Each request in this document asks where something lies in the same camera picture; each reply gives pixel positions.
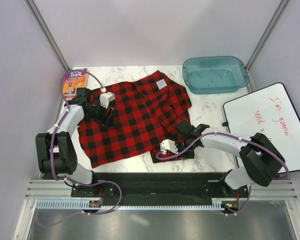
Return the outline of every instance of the red plaid shirt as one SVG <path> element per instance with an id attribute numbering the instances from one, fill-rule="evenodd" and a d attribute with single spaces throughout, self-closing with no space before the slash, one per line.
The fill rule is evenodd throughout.
<path id="1" fill-rule="evenodd" d="M 78 132 L 82 149 L 93 168 L 151 151 L 152 161 L 165 139 L 182 141 L 176 127 L 190 122 L 191 101 L 185 87 L 156 71 L 135 82 L 120 82 L 106 87 L 115 95 L 116 128 L 104 128 L 92 119 L 80 122 Z M 99 100 L 101 91 L 92 91 Z"/>

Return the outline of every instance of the gray wall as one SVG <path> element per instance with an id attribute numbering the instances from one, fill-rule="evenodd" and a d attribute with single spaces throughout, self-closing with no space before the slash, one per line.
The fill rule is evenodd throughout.
<path id="1" fill-rule="evenodd" d="M 62 73 L 25 2 L 0 0 L 0 240 L 12 239 L 39 174 L 35 136 L 53 124 Z"/>
<path id="2" fill-rule="evenodd" d="M 35 0 L 68 64 L 246 63 L 280 0 Z"/>
<path id="3" fill-rule="evenodd" d="M 284 83 L 300 116 L 300 0 L 290 1 L 250 74 L 254 90 Z M 291 179 L 300 200 L 300 172 Z"/>

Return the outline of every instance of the white tag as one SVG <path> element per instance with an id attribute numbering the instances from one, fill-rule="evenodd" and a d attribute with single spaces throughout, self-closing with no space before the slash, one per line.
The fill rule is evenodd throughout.
<path id="1" fill-rule="evenodd" d="M 161 89 L 163 89 L 164 87 L 168 86 L 168 85 L 166 84 L 166 81 L 165 81 L 164 79 L 161 79 L 160 81 L 157 81 L 156 84 L 157 84 L 159 90 L 161 90 Z"/>

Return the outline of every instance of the white marble table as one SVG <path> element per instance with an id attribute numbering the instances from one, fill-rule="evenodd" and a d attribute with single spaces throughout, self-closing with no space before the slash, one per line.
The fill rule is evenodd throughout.
<path id="1" fill-rule="evenodd" d="M 104 86 L 119 82 L 134 82 L 142 79 L 155 71 L 166 74 L 170 79 L 185 86 L 182 77 L 182 66 L 114 66 L 114 67 L 88 67 Z M 89 77 L 89 89 L 99 88 L 99 84 L 93 77 Z M 226 131 L 222 127 L 225 121 L 223 116 L 223 104 L 229 100 L 247 94 L 246 88 L 237 92 L 223 94 L 195 95 L 187 89 L 192 107 L 189 109 L 191 124 L 195 127 L 199 124 L 208 124 L 211 127 Z M 91 163 L 79 143 L 79 134 L 76 130 L 72 135 L 72 142 L 78 157 L 78 162 L 91 170 Z M 153 163 L 149 152 L 107 163 L 96 168 L 95 172 L 226 172 L 235 168 L 234 157 L 223 151 L 212 148 L 195 149 L 195 159 Z"/>

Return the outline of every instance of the book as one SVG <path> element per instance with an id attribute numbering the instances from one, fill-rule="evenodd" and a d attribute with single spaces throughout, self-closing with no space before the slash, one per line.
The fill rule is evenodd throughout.
<path id="1" fill-rule="evenodd" d="M 88 74 L 82 71 L 72 71 L 65 76 L 63 95 L 67 100 L 74 98 L 78 88 L 85 88 L 88 84 Z"/>

